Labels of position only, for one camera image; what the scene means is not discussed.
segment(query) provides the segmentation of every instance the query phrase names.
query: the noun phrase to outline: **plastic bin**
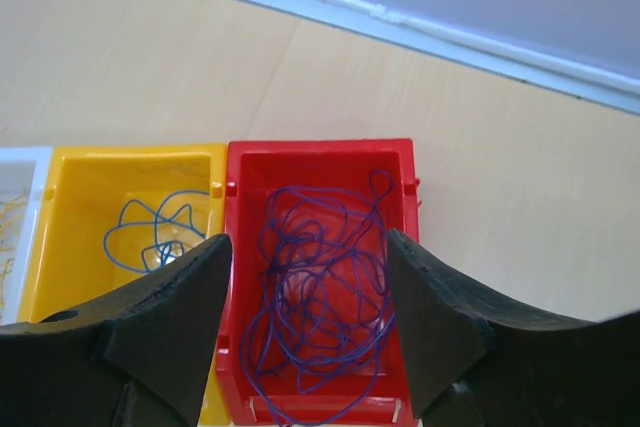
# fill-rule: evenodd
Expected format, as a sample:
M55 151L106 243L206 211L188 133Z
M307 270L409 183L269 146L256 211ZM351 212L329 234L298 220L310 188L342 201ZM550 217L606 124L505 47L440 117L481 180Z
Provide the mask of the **plastic bin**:
M36 233L39 248L33 253L19 318L40 321L143 275L116 266L103 249L105 233L117 225L131 199L158 208L175 191L208 192L185 201L193 203L200 230L207 236L221 232L225 166L224 144L56 148ZM138 208L131 215L149 220L147 214ZM119 232L110 250L130 264L140 260L141 249L152 239L153 227L134 227ZM229 423L213 367L201 422Z
M218 379L235 424L271 424L268 407L247 380L239 353L243 334L261 302L258 273L267 262L257 244L268 195L282 186L304 185L348 188L368 197L369 173L386 169L395 186L380 205L385 226L418 240L413 145L408 139L232 142L228 155L225 229L234 243L234 265L216 349ZM383 372L370 395L344 415L341 424L416 424L395 330L382 359ZM342 376L322 390L300 395L295 373L283 373L265 378L263 386L269 398L288 415L320 422L357 398L369 381L362 373Z
M0 324L16 322L51 148L0 149Z

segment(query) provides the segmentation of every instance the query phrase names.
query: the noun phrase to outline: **wooden table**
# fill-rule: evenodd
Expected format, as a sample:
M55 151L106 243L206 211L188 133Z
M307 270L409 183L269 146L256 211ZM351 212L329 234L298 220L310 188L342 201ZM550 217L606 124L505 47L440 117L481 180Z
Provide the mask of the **wooden table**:
M409 136L422 243L534 305L640 306L640 118L236 0L0 0L0 145Z

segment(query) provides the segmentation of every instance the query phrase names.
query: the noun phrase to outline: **red bin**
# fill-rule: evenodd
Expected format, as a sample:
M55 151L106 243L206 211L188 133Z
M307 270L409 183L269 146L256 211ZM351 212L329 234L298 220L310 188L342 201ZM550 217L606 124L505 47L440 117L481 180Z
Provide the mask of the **red bin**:
M246 378L240 344L260 308L258 273L267 262L258 250L265 223L265 203L275 189L288 185L352 189L370 195L369 174L384 169L394 187L380 204L386 228L418 240L418 179L410 139L349 141L231 142L228 150L225 228L234 247L232 278L216 346L216 370L236 425L272 424L266 403ZM263 379L266 395L294 418L321 422L356 399L370 382L367 373L332 379L301 395L295 375ZM394 329L382 352L381 372L370 394L339 420L341 424L416 424L400 342Z

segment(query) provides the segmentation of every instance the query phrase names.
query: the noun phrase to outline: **yellow bin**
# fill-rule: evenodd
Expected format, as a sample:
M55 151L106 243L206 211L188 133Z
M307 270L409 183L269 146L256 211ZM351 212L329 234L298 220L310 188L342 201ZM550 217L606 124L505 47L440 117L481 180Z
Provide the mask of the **yellow bin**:
M19 320L38 322L143 275L117 266L103 248L105 234L118 225L131 200L158 209L172 193L187 191L169 198L161 214L189 204L179 215L189 215L207 237L222 232L226 161L225 144L54 149ZM116 261L143 269L141 253L154 244L153 218L142 204L129 202L123 221L146 224L110 234L108 250ZM162 236L180 240L184 248L200 241L186 229L165 230ZM153 257L154 251L144 255ZM157 256L145 262L153 268ZM200 422L229 424L213 366Z

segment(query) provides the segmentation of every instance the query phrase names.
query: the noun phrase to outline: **blue string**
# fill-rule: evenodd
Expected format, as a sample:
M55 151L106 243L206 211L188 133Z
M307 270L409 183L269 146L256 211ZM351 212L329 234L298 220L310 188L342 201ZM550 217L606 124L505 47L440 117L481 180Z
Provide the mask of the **blue string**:
M209 195L208 192L202 190L178 190L169 194L165 199L160 203L157 209L153 209L141 200L131 199L127 201L122 210L120 211L120 215L118 216L118 223L115 227L112 227L107 231L102 239L102 247L104 248L104 252L109 258L111 262L113 262L118 267L129 270L131 272L136 272L139 274L146 274L151 272L153 269L149 266L147 262L147 256L150 252L155 251L155 254L158 256L158 267L164 267L169 262L183 255L189 248L193 246L187 246L184 242L178 239L167 240L164 242L160 242L158 237L158 230L161 226L164 225L172 225L174 227L179 227L181 229L188 230L196 234L202 240L205 239L205 232L200 231L193 223L193 206L190 203L183 204L178 210L175 211L173 215L168 217L162 215L162 210L165 208L167 203L176 196L185 195L185 194L195 194L195 195ZM124 217L127 213L127 210L131 206L139 206L142 207L148 214L150 214L153 220L136 220L131 222L125 222ZM186 215L188 218L188 223L179 222L176 219L181 215ZM142 259L143 268L138 268L135 266L127 265L115 258L115 256L111 253L109 249L109 237L114 233L123 231L125 229L131 227L140 227L140 226L150 226L153 229L152 240L153 243L147 247L144 247L140 251L140 257Z
M386 179L387 188L381 193L374 185L376 177ZM244 333L240 357L249 382L279 425L337 421L369 395L380 374L380 354L394 324L386 230L379 211L380 202L393 189L391 174L371 172L369 188L373 199L349 189L305 186L282 187L267 198L266 222L258 240L260 254L268 262L259 274L262 304ZM347 208L347 204L360 204L363 209ZM330 215L331 225L315 218L316 214L325 219ZM275 247L269 249L274 237ZM375 248L359 245L372 237L377 237ZM345 269L353 273L352 282L341 277ZM330 292L326 281L339 284L341 292ZM345 319L353 313L337 310L335 300L342 299L335 296L357 299L355 321ZM274 362L274 353L283 360ZM321 422L305 422L285 413L269 399L262 382L292 366L298 392L309 394L371 365L373 375L364 391Z

